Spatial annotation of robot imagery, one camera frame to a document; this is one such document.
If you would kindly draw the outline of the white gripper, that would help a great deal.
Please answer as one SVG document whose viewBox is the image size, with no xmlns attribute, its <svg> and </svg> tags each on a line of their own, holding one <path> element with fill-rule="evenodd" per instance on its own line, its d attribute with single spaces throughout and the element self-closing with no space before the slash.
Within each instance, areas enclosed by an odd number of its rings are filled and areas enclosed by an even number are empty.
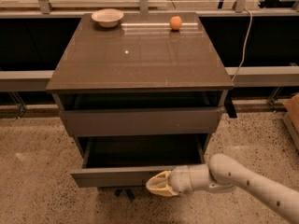
<svg viewBox="0 0 299 224">
<path fill-rule="evenodd" d="M 163 182 L 168 182 L 168 185 L 151 186 Z M 196 191 L 227 193 L 233 191 L 235 186 L 217 181 L 210 173 L 207 164 L 199 164 L 179 166 L 171 172 L 162 171 L 148 181 L 147 189 L 155 195 L 174 197 L 192 194 Z"/>
</svg>

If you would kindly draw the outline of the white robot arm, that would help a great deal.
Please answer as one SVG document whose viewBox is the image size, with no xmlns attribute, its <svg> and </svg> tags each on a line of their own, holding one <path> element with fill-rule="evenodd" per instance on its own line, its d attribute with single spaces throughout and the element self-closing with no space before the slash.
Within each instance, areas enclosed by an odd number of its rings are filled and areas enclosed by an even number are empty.
<svg viewBox="0 0 299 224">
<path fill-rule="evenodd" d="M 258 175 L 224 154 L 215 154 L 209 164 L 178 166 L 152 177 L 146 188 L 152 194 L 173 197 L 197 190 L 226 192 L 239 187 L 275 213 L 299 224 L 299 192 Z"/>
</svg>

